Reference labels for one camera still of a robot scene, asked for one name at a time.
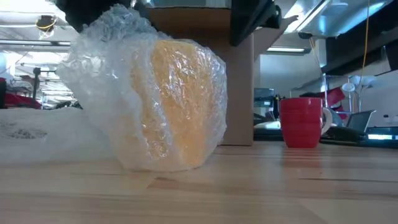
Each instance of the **plastic wrap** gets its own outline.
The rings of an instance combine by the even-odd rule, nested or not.
[[[82,110],[0,110],[0,164],[114,157],[107,137]]]
[[[221,141],[224,62],[116,5],[86,27],[57,72],[127,169],[198,167]]]

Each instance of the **bubble wrap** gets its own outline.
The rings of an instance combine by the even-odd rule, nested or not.
[[[127,169],[198,167],[224,135],[224,62],[133,9],[115,5],[86,27],[57,73]]]

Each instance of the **wood grain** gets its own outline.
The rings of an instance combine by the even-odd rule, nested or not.
[[[116,159],[0,167],[0,224],[397,223],[397,153],[266,142],[176,173]]]

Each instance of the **red cup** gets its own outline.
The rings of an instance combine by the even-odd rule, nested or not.
[[[322,128],[322,114],[326,123]],[[332,117],[321,98],[289,98],[280,101],[280,124],[287,147],[314,148],[331,126]]]

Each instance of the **cardboard box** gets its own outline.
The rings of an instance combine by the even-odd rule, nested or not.
[[[262,28],[238,47],[229,45],[231,11],[219,8],[170,7],[149,9],[158,30],[175,39],[192,39],[209,47],[226,62],[228,108],[223,144],[253,143],[253,66],[294,19],[284,19],[280,29]]]

